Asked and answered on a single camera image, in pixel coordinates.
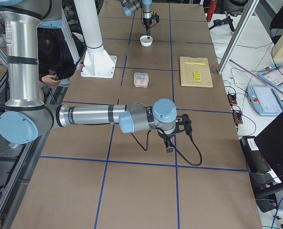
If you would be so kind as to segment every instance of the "digital device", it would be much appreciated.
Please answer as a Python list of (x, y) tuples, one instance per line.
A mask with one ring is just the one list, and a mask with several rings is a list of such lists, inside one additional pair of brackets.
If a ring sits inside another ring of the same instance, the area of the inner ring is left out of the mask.
[(258, 76), (264, 79), (271, 86), (280, 89), (283, 87), (283, 67), (281, 65), (275, 66), (275, 64), (269, 66), (269, 70), (262, 69)]
[(249, 100), (259, 115), (277, 116), (283, 112), (283, 104), (276, 92), (265, 85), (248, 85)]
[(283, 191), (283, 112), (261, 131), (254, 140), (271, 169), (281, 180), (280, 184), (265, 188), (260, 192), (269, 195)]

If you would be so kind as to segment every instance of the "person's hand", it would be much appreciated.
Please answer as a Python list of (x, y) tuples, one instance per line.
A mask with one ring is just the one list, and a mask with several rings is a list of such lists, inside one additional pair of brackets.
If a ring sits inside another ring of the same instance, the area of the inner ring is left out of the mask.
[(46, 84), (50, 84), (50, 85), (59, 85), (60, 80), (55, 80), (55, 76), (54, 75), (45, 75), (42, 77), (42, 81)]

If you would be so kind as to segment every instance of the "black monitor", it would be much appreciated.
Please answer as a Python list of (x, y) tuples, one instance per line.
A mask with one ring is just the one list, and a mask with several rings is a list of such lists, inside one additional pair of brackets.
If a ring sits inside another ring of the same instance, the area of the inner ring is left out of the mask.
[(255, 137), (255, 142), (271, 169), (281, 180), (280, 184), (254, 192), (256, 198), (262, 198), (283, 191), (283, 112)]

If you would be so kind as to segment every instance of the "white bowl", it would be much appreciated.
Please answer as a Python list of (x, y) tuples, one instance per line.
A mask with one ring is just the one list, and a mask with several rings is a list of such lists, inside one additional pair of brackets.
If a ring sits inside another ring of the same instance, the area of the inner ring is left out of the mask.
[(147, 35), (141, 36), (140, 37), (140, 42), (142, 46), (150, 46), (153, 42), (153, 38), (151, 36), (149, 36), (150, 39), (147, 38)]

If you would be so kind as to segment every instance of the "clear plastic container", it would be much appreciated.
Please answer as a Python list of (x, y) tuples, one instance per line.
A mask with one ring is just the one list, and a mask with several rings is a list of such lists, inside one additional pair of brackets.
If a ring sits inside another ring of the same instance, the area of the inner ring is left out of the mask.
[(146, 73), (135, 73), (134, 74), (134, 84), (135, 87), (147, 87), (149, 82), (149, 76)]

